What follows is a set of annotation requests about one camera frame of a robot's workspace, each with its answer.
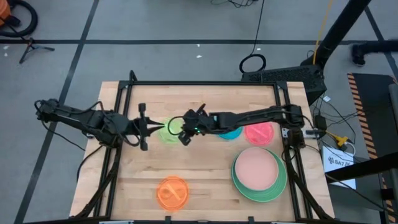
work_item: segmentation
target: wooden tabletop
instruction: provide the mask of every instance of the wooden tabletop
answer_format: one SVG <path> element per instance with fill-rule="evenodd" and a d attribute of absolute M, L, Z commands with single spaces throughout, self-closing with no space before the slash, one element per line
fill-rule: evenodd
<path fill-rule="evenodd" d="M 106 110 L 113 109 L 117 82 L 103 82 L 99 100 Z M 311 117 L 302 83 L 288 83 L 291 103 L 302 107 Z M 122 97 L 122 108 L 125 94 Z M 138 104 L 146 103 L 146 116 L 154 121 L 183 115 L 188 109 L 197 109 L 206 103 L 207 112 L 232 111 L 242 113 L 275 105 L 270 86 L 133 86 L 129 105 L 129 119 L 139 116 Z M 265 148 L 278 156 L 282 154 L 280 127 L 273 123 L 274 138 Z M 123 145 L 121 164 L 114 198 L 113 220 L 172 220 L 294 221 L 289 183 L 277 199 L 259 203 L 242 196 L 231 180 L 231 165 L 243 149 L 252 147 L 243 134 L 233 141 L 215 135 L 195 136 L 189 146 L 166 144 L 158 133 L 147 138 L 148 151 Z M 306 144 L 318 148 L 316 140 Z M 98 147 L 89 140 L 85 156 Z M 70 215 L 76 215 L 87 204 L 98 188 L 105 149 L 89 158 L 81 168 Z M 320 155 L 313 149 L 301 149 L 307 186 L 323 209 L 334 217 Z M 187 181 L 190 189 L 187 204 L 177 212 L 163 210 L 155 199 L 155 190 L 162 179 L 177 175 Z M 305 217 L 302 194 L 297 189 L 302 217 Z M 104 214 L 103 200 L 101 214 Z"/>

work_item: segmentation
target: black mat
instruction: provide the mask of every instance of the black mat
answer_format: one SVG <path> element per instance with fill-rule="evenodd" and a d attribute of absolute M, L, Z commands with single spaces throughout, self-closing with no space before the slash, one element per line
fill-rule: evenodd
<path fill-rule="evenodd" d="M 389 85 L 395 80 L 389 75 L 348 74 L 359 122 L 369 157 L 375 159 L 398 151 L 398 132 L 391 108 Z M 383 184 L 391 186 L 389 173 L 383 173 Z M 396 203 L 387 202 L 397 210 Z"/>

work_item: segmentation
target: concrete floor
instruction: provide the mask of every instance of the concrete floor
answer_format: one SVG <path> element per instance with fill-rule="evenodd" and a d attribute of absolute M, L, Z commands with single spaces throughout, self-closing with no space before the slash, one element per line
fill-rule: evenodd
<path fill-rule="evenodd" d="M 208 40 L 253 39 L 261 3 L 236 9 L 230 4 L 213 6 L 210 0 L 28 0 L 39 14 L 37 40 L 49 40 L 54 52 L 31 53 L 24 64 L 18 61 L 25 48 L 19 44 L 0 44 L 0 217 L 2 223 L 33 222 L 66 218 L 76 187 L 76 170 L 83 152 L 63 139 L 54 137 L 47 155 L 43 154 L 46 131 L 35 118 L 33 102 L 58 98 L 67 91 L 65 103 L 86 108 L 96 101 L 105 80 L 125 80 L 133 69 L 140 80 L 239 80 L 238 64 L 250 53 L 252 45 L 209 44 Z M 325 36 L 348 0 L 334 1 L 326 23 Z M 297 66 L 313 50 L 327 0 L 266 0 L 260 40 L 286 40 L 279 44 L 258 45 L 267 57 L 267 68 Z M 385 39 L 397 38 L 398 2 L 373 1 L 369 5 Z M 85 29 L 90 11 L 91 26 Z M 24 9 L 14 14 L 29 20 Z M 189 44 L 85 44 L 79 40 L 197 40 Z M 75 40 L 62 43 L 59 40 Z M 377 40 L 365 13 L 345 40 Z M 349 46 L 341 45 L 329 59 L 325 83 L 331 103 L 341 114 L 354 112 L 346 74 L 349 72 L 394 75 L 384 54 L 369 55 L 364 68 L 349 59 Z M 254 70 L 258 62 L 248 62 L 245 70 Z M 327 105 L 323 111 L 333 113 Z M 357 118 L 349 121 L 357 133 L 357 155 L 368 158 Z M 58 124 L 57 132 L 81 146 L 86 139 L 80 132 Z M 352 136 L 344 124 L 331 129 Z M 39 176 L 32 176 L 45 157 Z M 342 220 L 378 223 L 378 212 L 347 207 L 333 202 L 336 216 Z"/>

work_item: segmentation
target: black floor line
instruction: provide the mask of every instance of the black floor line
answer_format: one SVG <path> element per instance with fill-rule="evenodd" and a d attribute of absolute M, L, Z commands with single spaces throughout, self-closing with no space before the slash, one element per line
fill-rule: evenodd
<path fill-rule="evenodd" d="M 95 14 L 96 8 L 98 6 L 98 2 L 99 2 L 99 0 L 93 1 L 93 5 L 91 7 L 90 14 L 88 15 L 85 28 L 84 28 L 83 33 L 80 38 L 80 43 L 76 49 L 75 56 L 73 57 L 67 78 L 65 80 L 65 83 L 63 85 L 63 88 L 62 88 L 62 91 L 60 94 L 59 102 L 61 104 L 64 104 L 64 102 L 67 98 L 68 90 L 69 90 L 70 84 L 72 82 L 73 75 L 75 74 L 76 66 L 79 62 L 81 51 L 83 50 L 83 46 L 84 46 L 83 41 L 86 40 L 86 38 L 87 38 L 88 31 L 90 29 L 91 23 L 93 22 L 94 14 Z M 51 123 L 49 129 L 51 131 L 55 131 L 56 127 L 57 127 L 56 123 Z M 53 133 L 47 131 L 47 134 L 45 135 L 44 142 L 43 142 L 42 148 L 40 150 L 39 156 L 37 158 L 37 162 L 35 164 L 33 173 L 30 177 L 30 180 L 29 180 L 28 186 L 26 188 L 24 197 L 22 199 L 21 205 L 19 206 L 18 213 L 17 213 L 16 219 L 14 221 L 15 224 L 20 224 L 20 223 L 24 222 L 26 212 L 28 210 L 30 201 L 32 200 L 32 196 L 33 196 L 34 190 L 36 188 L 37 181 L 39 180 L 39 176 L 40 176 L 40 173 L 41 173 L 43 165 L 44 165 L 44 160 L 47 157 L 47 153 L 50 148 L 52 137 L 53 137 Z"/>
<path fill-rule="evenodd" d="M 156 44 L 254 44 L 254 40 L 35 40 L 37 44 L 104 44 L 104 45 L 156 45 Z M 257 44 L 265 45 L 315 45 L 316 40 L 258 40 Z M 340 45 L 363 43 L 365 40 L 343 40 Z M 26 44 L 19 39 L 0 39 L 0 44 Z"/>
<path fill-rule="evenodd" d="M 365 13 L 366 13 L 366 15 L 367 15 L 367 17 L 368 17 L 368 19 L 369 19 L 369 22 L 371 23 L 371 26 L 372 26 L 372 28 L 373 28 L 374 33 L 376 34 L 377 39 L 378 39 L 379 41 L 383 41 L 383 40 L 384 40 L 384 37 L 383 37 L 383 35 L 381 34 L 380 29 L 379 29 L 379 27 L 377 26 L 376 20 L 374 20 L 374 17 L 373 17 L 373 15 L 372 15 L 371 10 L 369 9 L 369 7 L 366 7 L 366 8 L 365 8 Z M 392 55 L 391 55 L 391 52 L 384 53 L 384 55 L 385 55 L 386 58 L 387 58 L 388 64 L 390 65 L 391 70 L 392 70 L 394 76 L 396 77 L 396 79 L 398 79 L 398 67 L 397 67 L 396 61 L 394 60 L 394 58 L 393 58 Z"/>

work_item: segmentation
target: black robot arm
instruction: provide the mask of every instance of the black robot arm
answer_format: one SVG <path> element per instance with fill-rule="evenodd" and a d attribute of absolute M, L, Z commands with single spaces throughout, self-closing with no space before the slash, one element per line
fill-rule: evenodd
<path fill-rule="evenodd" d="M 96 105 L 101 110 L 93 110 Z M 132 146 L 141 145 L 141 149 L 148 150 L 145 137 L 163 128 L 163 124 L 145 117 L 145 103 L 139 104 L 140 118 L 128 120 L 125 116 L 111 110 L 104 110 L 102 102 L 97 102 L 87 110 L 79 110 L 70 106 L 60 105 L 57 100 L 39 100 L 35 102 L 37 119 L 43 122 L 62 122 L 82 131 L 83 134 L 93 135 L 100 144 L 107 147 L 119 147 L 123 141 Z M 147 128 L 148 124 L 161 125 Z M 135 144 L 127 140 L 128 135 L 137 136 Z"/>
<path fill-rule="evenodd" d="M 245 113 L 219 112 L 207 114 L 203 104 L 197 111 L 188 110 L 184 116 L 182 132 L 178 134 L 183 145 L 188 145 L 197 134 L 225 134 L 241 126 L 273 121 L 291 133 L 301 133 L 304 120 L 301 107 L 297 105 L 271 106 L 267 109 Z"/>

